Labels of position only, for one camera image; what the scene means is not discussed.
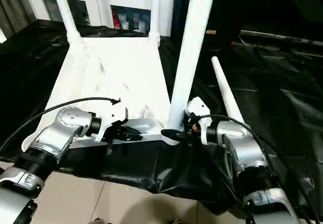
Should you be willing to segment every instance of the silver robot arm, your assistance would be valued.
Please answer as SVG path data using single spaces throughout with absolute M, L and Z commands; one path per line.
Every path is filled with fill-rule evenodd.
M 199 98 L 192 99 L 185 109 L 185 131 L 162 130 L 162 134 L 176 141 L 200 141 L 204 145 L 217 143 L 229 153 L 233 166 L 234 190 L 256 224 L 297 224 L 299 219 L 284 190 L 268 164 L 266 156 L 251 133 L 232 121 L 220 121 L 211 126 L 210 110 Z
M 109 126 L 124 122 L 127 110 L 120 107 Z M 0 176 L 0 217 L 2 224 L 28 224 L 37 209 L 33 199 L 45 186 L 45 181 L 69 149 L 74 137 L 98 134 L 101 119 L 94 113 L 76 107 L 59 110 L 55 121 L 33 140 L 16 163 Z

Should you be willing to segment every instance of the floor tile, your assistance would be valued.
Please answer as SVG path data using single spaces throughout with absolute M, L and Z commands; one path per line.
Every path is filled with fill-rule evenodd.
M 52 173 L 35 200 L 38 209 L 31 224 L 87 224 L 104 182 Z
M 145 190 L 108 183 L 92 219 L 100 217 L 112 224 L 167 224 L 177 218 L 196 223 L 197 202 L 166 194 L 151 194 Z

